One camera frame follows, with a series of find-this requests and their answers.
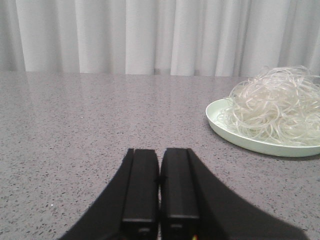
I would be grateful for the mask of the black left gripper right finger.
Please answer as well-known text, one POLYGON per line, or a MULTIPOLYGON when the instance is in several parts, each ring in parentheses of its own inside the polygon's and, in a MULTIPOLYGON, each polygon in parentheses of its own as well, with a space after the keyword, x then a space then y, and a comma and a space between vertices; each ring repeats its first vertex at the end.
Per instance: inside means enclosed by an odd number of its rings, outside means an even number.
POLYGON ((250 204, 192 149, 168 148, 161 165, 164 240, 306 240, 302 229, 250 204))

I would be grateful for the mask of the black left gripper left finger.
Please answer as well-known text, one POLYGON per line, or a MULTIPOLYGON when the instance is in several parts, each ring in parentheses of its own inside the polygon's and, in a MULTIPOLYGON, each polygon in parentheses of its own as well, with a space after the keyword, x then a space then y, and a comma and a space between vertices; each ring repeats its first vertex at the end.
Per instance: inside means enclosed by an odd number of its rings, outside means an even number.
POLYGON ((159 164, 154 150, 128 149, 113 179, 63 240, 155 240, 159 164))

